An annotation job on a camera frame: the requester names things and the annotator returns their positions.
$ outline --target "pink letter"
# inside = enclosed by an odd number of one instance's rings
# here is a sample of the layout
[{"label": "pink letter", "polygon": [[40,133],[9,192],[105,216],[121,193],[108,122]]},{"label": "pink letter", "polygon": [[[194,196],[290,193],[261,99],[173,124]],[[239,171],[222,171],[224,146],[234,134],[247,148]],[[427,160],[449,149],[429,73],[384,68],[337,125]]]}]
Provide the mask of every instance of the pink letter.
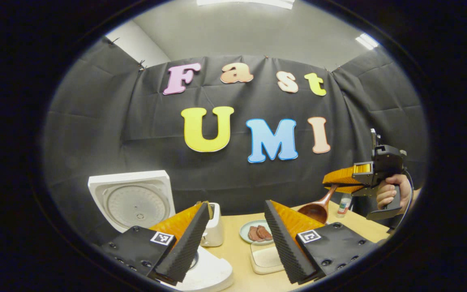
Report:
[{"label": "pink letter", "polygon": [[326,119],[321,117],[308,118],[307,121],[313,126],[313,135],[315,136],[315,146],[313,152],[326,153],[330,150],[328,139],[326,137]]},{"label": "pink letter", "polygon": [[189,84],[192,81],[192,78],[194,77],[194,72],[192,71],[199,71],[201,70],[201,64],[200,63],[194,63],[194,64],[188,64],[188,65],[181,65],[181,66],[174,66],[169,68],[170,71],[170,77],[169,77],[169,84],[167,85],[167,88],[163,91],[163,94],[169,95],[169,94],[179,94],[185,91],[186,87],[181,85],[181,81],[185,81],[185,83]]}]

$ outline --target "table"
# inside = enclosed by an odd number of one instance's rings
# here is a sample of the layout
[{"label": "table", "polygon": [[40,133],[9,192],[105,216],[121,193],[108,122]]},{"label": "table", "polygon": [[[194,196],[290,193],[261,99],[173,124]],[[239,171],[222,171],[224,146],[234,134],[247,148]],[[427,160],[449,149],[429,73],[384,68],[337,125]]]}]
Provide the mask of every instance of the table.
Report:
[{"label": "table", "polygon": [[[292,209],[298,210],[300,207],[302,205],[293,207]],[[367,220],[365,217],[352,211],[347,211],[344,218],[336,218],[338,207],[338,204],[329,202],[329,223],[340,222],[372,242],[378,242],[389,236],[387,233],[388,227]],[[218,258],[224,258],[233,268],[233,284],[223,291],[284,292],[312,283],[313,281],[302,285],[298,285],[297,283],[291,284],[284,270],[265,275],[259,275],[253,271],[250,262],[250,244],[239,236],[239,229],[250,221],[261,219],[265,219],[264,213],[222,216],[225,231],[224,242],[221,246],[207,247],[206,250]]]}]

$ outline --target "meat slice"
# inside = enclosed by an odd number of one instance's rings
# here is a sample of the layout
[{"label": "meat slice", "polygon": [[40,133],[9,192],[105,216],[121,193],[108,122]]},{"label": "meat slice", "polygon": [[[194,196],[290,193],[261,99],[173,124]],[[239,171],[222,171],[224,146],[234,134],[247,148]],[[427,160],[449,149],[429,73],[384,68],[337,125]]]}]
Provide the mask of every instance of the meat slice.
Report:
[{"label": "meat slice", "polygon": [[271,234],[266,230],[264,226],[259,225],[257,227],[257,236],[259,236],[262,239],[271,239],[273,238]]},{"label": "meat slice", "polygon": [[257,227],[250,226],[250,231],[248,231],[248,237],[253,241],[261,240],[261,238],[257,235]]}]

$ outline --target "wooden ladle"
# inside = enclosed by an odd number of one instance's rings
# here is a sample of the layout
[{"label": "wooden ladle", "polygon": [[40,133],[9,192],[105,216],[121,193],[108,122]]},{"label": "wooden ladle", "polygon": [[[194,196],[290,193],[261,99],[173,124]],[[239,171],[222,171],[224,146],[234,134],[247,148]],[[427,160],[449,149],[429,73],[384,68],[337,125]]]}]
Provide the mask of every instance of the wooden ladle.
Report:
[{"label": "wooden ladle", "polygon": [[320,200],[301,207],[298,211],[318,222],[325,224],[328,220],[329,201],[338,185],[332,185],[329,192]]}]

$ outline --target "blue letter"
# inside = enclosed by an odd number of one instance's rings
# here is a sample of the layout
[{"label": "blue letter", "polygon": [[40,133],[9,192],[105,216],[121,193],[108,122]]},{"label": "blue letter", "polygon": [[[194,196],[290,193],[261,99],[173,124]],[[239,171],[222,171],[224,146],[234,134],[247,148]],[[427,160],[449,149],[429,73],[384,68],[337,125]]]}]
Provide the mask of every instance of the blue letter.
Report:
[{"label": "blue letter", "polygon": [[280,147],[278,157],[280,160],[296,159],[295,151],[295,126],[296,122],[289,118],[280,121],[275,135],[268,124],[261,118],[246,121],[246,126],[252,130],[252,155],[248,157],[250,163],[258,163],[266,160],[263,147],[271,160],[275,159]]}]

